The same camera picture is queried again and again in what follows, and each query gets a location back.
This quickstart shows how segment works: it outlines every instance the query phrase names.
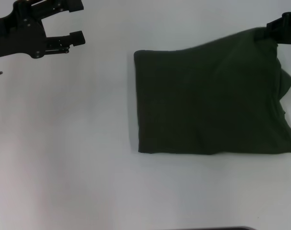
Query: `green fabric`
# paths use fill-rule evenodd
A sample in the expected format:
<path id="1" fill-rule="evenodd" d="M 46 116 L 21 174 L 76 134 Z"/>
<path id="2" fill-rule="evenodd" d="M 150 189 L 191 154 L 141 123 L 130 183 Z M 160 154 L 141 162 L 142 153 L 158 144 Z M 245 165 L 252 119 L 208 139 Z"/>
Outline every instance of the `green fabric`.
<path id="1" fill-rule="evenodd" d="M 191 49 L 135 53 L 139 152 L 291 152 L 277 43 L 256 28 Z"/>

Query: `black clamp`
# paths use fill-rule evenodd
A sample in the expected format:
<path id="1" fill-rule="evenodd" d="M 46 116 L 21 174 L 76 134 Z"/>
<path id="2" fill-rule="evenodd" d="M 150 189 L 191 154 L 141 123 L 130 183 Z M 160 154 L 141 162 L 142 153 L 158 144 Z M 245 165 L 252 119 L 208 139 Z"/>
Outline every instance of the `black clamp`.
<path id="1" fill-rule="evenodd" d="M 281 18 L 268 23 L 266 37 L 273 38 L 279 44 L 291 44 L 291 12 L 284 13 Z"/>
<path id="2" fill-rule="evenodd" d="M 42 19 L 56 13 L 83 10 L 81 0 L 18 0 L 13 11 L 0 19 L 0 57 L 25 53 L 32 58 L 68 53 L 70 45 L 85 44 L 81 31 L 46 37 Z"/>

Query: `robotic arm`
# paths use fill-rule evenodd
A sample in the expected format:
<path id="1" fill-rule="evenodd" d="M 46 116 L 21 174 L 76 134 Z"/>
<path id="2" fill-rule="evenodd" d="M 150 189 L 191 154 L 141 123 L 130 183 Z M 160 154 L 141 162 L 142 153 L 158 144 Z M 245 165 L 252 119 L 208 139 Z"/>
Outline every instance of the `robotic arm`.
<path id="1" fill-rule="evenodd" d="M 83 9 L 81 0 L 17 0 L 12 13 L 0 18 L 0 57 L 25 53 L 32 58 L 42 58 L 69 53 L 70 45 L 85 44 L 82 31 L 63 37 L 46 37 L 42 24 L 42 19 L 56 13 Z"/>

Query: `white background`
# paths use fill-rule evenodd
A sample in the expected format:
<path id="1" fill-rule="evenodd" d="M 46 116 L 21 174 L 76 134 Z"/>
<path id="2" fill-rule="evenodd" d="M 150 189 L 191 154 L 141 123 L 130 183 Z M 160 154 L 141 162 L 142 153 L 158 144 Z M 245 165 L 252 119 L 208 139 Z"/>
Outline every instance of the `white background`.
<path id="1" fill-rule="evenodd" d="M 291 154 L 137 152 L 133 53 L 265 26 L 291 0 L 83 0 L 68 55 L 0 58 L 0 230 L 291 230 Z M 13 0 L 0 0 L 0 17 Z M 291 46 L 279 46 L 291 74 Z M 291 125 L 291 90 L 282 100 Z"/>

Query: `cloth fold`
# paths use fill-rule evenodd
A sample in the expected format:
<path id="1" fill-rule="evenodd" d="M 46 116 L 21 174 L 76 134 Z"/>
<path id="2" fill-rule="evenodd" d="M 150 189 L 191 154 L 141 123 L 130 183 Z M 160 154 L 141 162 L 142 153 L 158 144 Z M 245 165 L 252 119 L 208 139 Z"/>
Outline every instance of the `cloth fold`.
<path id="1" fill-rule="evenodd" d="M 291 152 L 280 99 L 291 87 L 278 44 L 243 31 L 178 51 L 134 55 L 139 152 Z"/>

